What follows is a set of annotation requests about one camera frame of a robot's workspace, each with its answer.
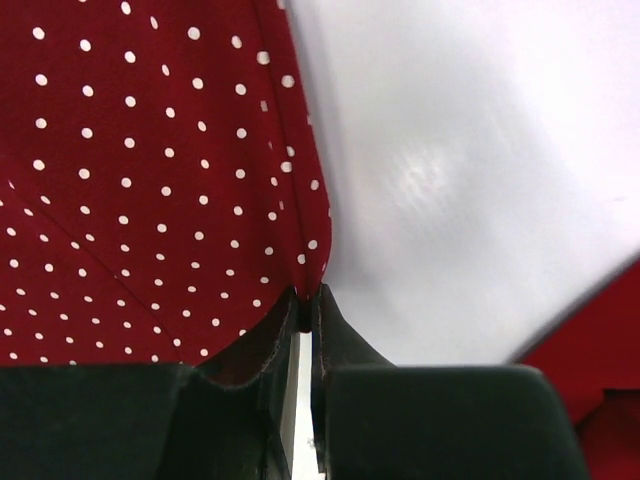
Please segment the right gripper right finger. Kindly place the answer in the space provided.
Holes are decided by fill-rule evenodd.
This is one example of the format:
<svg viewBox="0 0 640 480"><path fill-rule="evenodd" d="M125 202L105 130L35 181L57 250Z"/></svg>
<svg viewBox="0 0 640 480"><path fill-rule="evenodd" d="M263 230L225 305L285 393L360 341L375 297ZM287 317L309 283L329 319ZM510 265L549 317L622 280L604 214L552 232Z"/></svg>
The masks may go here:
<svg viewBox="0 0 640 480"><path fill-rule="evenodd" d="M556 391L524 365L392 364L322 285L311 300L311 412L329 479L585 479Z"/></svg>

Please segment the red polka dot skirt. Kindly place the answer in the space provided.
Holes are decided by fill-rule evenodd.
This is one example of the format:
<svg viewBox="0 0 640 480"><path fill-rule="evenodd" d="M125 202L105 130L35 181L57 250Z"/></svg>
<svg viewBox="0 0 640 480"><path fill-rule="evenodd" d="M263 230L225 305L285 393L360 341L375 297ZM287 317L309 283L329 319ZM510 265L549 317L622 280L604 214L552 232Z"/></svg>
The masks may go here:
<svg viewBox="0 0 640 480"><path fill-rule="evenodd" d="M3 365L197 365L330 247L283 2L2 3Z"/></svg>

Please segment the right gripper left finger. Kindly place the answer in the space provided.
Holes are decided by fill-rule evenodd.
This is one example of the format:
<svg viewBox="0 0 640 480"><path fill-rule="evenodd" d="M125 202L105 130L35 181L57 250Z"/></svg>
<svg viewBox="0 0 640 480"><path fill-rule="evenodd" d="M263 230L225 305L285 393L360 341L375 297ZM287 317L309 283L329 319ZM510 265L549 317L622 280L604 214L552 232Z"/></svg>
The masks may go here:
<svg viewBox="0 0 640 480"><path fill-rule="evenodd" d="M299 302L203 364L1 372L5 479L287 479Z"/></svg>

